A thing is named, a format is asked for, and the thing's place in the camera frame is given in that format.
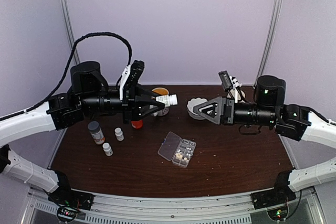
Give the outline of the grey-capped orange label bottle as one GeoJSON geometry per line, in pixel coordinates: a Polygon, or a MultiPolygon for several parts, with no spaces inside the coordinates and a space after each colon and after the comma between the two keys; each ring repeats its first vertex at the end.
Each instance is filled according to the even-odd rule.
{"type": "Polygon", "coordinates": [[[102,132],[102,129],[100,127],[99,122],[97,121],[91,121],[88,126],[87,126],[94,142],[97,145],[102,145],[105,143],[105,137],[104,134],[102,132]]]}

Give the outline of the small white pill bottle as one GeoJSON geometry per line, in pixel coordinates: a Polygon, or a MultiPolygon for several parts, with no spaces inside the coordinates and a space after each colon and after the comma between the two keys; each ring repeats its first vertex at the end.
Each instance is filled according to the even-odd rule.
{"type": "Polygon", "coordinates": [[[103,150],[104,150],[104,153],[107,155],[107,156],[112,156],[113,155],[113,150],[110,146],[109,143],[105,142],[103,145],[103,150]]]}

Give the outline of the clear plastic pill organizer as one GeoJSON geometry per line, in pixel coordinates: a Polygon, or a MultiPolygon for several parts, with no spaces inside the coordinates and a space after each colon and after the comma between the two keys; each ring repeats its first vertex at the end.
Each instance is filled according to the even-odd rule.
{"type": "Polygon", "coordinates": [[[181,138],[173,132],[168,132],[158,150],[158,155],[174,165],[187,168],[196,149],[196,142],[181,138]],[[175,158],[176,153],[189,153],[189,162],[180,161],[175,158]]]}

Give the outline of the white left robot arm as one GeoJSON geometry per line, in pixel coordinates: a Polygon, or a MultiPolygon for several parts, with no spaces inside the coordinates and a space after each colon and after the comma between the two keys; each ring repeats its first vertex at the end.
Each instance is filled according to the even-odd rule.
{"type": "Polygon", "coordinates": [[[1,174],[54,193],[64,205],[71,205],[75,192],[64,173],[46,170],[19,157],[9,144],[36,133],[66,129],[97,114],[120,113],[124,123],[129,123],[164,109],[167,104],[159,94],[138,83],[143,70],[144,62],[134,61],[125,67],[120,86],[113,88],[102,76],[98,62],[82,62],[70,69],[69,91],[51,96],[35,109],[2,118],[1,174]]]}

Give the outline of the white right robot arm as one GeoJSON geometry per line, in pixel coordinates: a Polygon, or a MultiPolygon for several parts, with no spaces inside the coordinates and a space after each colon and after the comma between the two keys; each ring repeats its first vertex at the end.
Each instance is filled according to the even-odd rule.
{"type": "MultiPolygon", "coordinates": [[[[335,121],[316,110],[297,104],[285,104],[286,82],[275,76],[257,79],[254,101],[236,103],[232,98],[216,97],[193,107],[193,112],[217,125],[267,126],[281,136],[295,141],[315,142],[335,148],[335,121]]],[[[305,169],[278,174],[269,192],[272,203],[279,204],[307,187],[335,180],[335,158],[305,169]]]]}

